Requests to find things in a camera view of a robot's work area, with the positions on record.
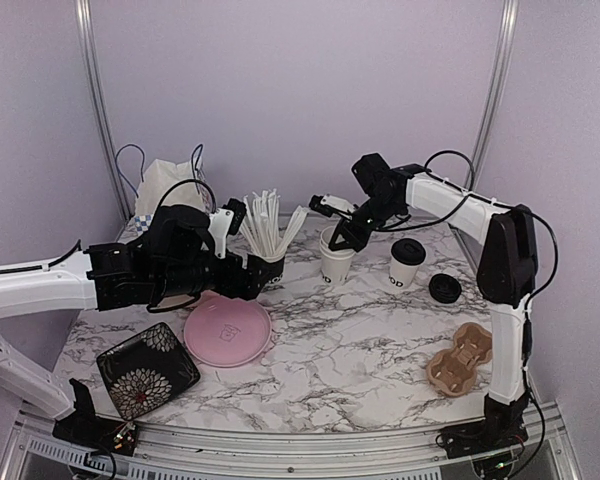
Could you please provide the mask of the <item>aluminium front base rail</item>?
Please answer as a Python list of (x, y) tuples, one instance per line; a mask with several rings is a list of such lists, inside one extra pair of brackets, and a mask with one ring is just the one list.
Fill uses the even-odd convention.
[(132, 456), (90, 455), (53, 437), (53, 424), (21, 407), (0, 464), (0, 479), (484, 479), (510, 468), (518, 479), (582, 474), (559, 407), (525, 413), (524, 446), (451, 459), (438, 427), (376, 432), (229, 432), (141, 423)]

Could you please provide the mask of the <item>brown cardboard cup carrier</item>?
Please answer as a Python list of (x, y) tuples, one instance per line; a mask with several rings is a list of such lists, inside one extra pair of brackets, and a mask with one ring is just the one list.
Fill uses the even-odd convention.
[(492, 334), (467, 322), (453, 335), (453, 345), (437, 352), (426, 366), (433, 388), (447, 397), (466, 395), (475, 385), (477, 368), (492, 359)]

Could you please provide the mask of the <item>aluminium frame post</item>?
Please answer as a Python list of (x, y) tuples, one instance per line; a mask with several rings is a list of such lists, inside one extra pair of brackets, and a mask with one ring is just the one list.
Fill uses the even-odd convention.
[(75, 10), (85, 64), (86, 78), (90, 91), (91, 103), (94, 110), (97, 131), (102, 145), (105, 162), (119, 213), (121, 218), (124, 221), (127, 221), (131, 217), (131, 208), (130, 202), (124, 191), (122, 180), (117, 173), (117, 168), (115, 165), (115, 147), (106, 111), (104, 91), (102, 88), (99, 71), (91, 15), (91, 2), (88, 0), (76, 0)]
[(480, 174), (486, 165), (491, 134), (494, 129), (498, 109), (503, 99), (511, 65), (518, 13), (518, 0), (505, 0), (502, 2), (501, 18), (489, 85), (471, 155), (471, 159), (473, 160), (472, 169), (466, 175), (465, 187), (477, 186)]

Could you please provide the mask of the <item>white paper coffee cup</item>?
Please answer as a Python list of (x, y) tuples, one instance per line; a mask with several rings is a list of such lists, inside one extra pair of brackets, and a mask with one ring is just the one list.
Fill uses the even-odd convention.
[(390, 283), (398, 289), (408, 288), (413, 283), (419, 268), (420, 264), (405, 264), (396, 258), (391, 258), (389, 264)]

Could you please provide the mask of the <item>stack of black lids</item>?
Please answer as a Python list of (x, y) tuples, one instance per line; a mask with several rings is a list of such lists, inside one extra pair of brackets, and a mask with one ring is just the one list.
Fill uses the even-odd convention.
[(430, 296), (441, 304), (455, 303), (462, 293), (460, 282), (456, 278), (443, 273), (431, 277), (428, 289)]

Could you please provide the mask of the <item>black floral square plate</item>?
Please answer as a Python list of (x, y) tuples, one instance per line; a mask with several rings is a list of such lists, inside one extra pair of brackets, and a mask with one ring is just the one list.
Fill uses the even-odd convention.
[(191, 357), (164, 322), (101, 353), (96, 364), (124, 420), (135, 420), (156, 410), (201, 378)]

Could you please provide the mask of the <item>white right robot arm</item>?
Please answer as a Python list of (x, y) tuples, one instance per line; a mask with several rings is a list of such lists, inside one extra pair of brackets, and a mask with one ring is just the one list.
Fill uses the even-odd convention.
[(489, 200), (418, 164), (391, 168), (371, 155), (360, 159), (352, 171), (367, 196), (364, 203), (355, 206), (331, 195), (315, 195), (310, 201), (312, 210), (339, 218), (331, 249), (359, 252), (374, 232), (407, 230), (405, 223), (390, 220), (412, 208), (463, 231), (481, 246), (476, 281), (490, 309), (495, 352), (485, 419), (477, 423), (475, 438), (486, 448), (499, 446), (513, 433), (514, 421), (530, 397), (529, 316), (538, 272), (531, 211), (524, 205)]

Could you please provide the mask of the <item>blue checkered paper bag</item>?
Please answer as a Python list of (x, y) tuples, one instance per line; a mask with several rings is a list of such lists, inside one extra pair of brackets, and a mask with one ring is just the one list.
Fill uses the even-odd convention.
[[(119, 158), (125, 149), (134, 148), (141, 154), (140, 182), (134, 186), (125, 176), (119, 166)], [(134, 231), (141, 235), (149, 230), (154, 217), (154, 212), (160, 205), (163, 196), (182, 181), (189, 183), (172, 190), (162, 202), (162, 206), (182, 204), (194, 207), (205, 213), (214, 213), (217, 209), (215, 195), (206, 182), (203, 171), (204, 145), (200, 143), (191, 153), (188, 161), (174, 163), (167, 160), (155, 159), (148, 167), (145, 167), (145, 152), (136, 144), (126, 144), (115, 154), (114, 163), (119, 178), (125, 182), (135, 196), (135, 208), (133, 216)]]

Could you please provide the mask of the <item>black cup holding straws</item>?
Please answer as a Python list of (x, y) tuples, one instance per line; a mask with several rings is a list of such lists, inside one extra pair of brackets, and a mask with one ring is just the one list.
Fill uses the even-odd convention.
[(284, 264), (285, 253), (262, 259), (261, 279), (264, 287), (274, 285), (282, 279)]

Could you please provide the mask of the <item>stack of white paper cups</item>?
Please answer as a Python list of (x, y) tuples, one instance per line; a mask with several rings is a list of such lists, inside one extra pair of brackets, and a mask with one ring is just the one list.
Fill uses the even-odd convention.
[(322, 230), (319, 246), (322, 278), (332, 286), (339, 286), (346, 282), (355, 251), (353, 249), (332, 251), (329, 248), (329, 241), (335, 229), (335, 226), (329, 226)]

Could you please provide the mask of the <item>right aluminium frame post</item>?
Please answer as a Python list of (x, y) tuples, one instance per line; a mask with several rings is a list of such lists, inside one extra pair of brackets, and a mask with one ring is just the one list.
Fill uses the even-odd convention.
[(505, 0), (502, 2), (501, 18), (489, 85), (471, 155), (471, 159), (473, 160), (472, 169), (466, 175), (465, 187), (477, 186), (480, 174), (486, 165), (491, 134), (494, 129), (498, 109), (503, 99), (511, 65), (518, 13), (518, 0)]

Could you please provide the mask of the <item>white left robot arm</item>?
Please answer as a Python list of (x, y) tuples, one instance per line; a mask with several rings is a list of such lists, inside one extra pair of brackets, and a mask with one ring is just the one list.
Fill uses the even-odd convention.
[[(143, 306), (53, 311), (0, 320), (0, 334), (39, 365), (88, 385), (97, 413), (115, 418), (118, 412), (102, 383), (97, 356), (159, 322), (181, 337), (189, 314), (188, 310), (151, 314)], [(284, 351), (280, 335), (284, 323), (277, 314), (271, 320), (270, 342), (257, 359), (236, 368), (199, 363), (200, 381), (142, 416), (142, 422), (216, 430), (277, 429), (282, 392), (290, 383), (274, 364)]]

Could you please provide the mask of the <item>left aluminium frame post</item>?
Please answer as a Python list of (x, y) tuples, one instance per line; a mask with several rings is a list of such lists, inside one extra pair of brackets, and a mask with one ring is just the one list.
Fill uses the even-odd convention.
[(88, 0), (76, 0), (75, 10), (85, 64), (86, 78), (90, 91), (91, 103), (94, 110), (97, 131), (102, 145), (105, 162), (119, 213), (121, 218), (124, 221), (127, 221), (131, 217), (131, 208), (130, 202), (124, 191), (122, 180), (117, 173), (117, 168), (115, 165), (115, 147), (106, 111), (104, 91), (102, 88), (99, 71), (91, 15), (91, 2)]

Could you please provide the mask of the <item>bundle of wrapped white straws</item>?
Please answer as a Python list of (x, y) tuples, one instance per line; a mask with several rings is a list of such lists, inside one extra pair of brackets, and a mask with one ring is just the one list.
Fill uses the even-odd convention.
[(299, 233), (309, 209), (298, 206), (292, 213), (284, 231), (280, 230), (280, 196), (276, 189), (253, 192), (242, 199), (246, 216), (239, 232), (246, 239), (251, 254), (270, 263), (280, 260)]

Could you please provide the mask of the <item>pink round plate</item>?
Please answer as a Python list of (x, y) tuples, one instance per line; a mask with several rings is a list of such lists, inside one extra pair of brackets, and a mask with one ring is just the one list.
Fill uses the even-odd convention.
[(218, 368), (245, 365), (266, 349), (272, 335), (267, 311), (255, 301), (210, 296), (187, 318), (184, 343), (202, 363)]

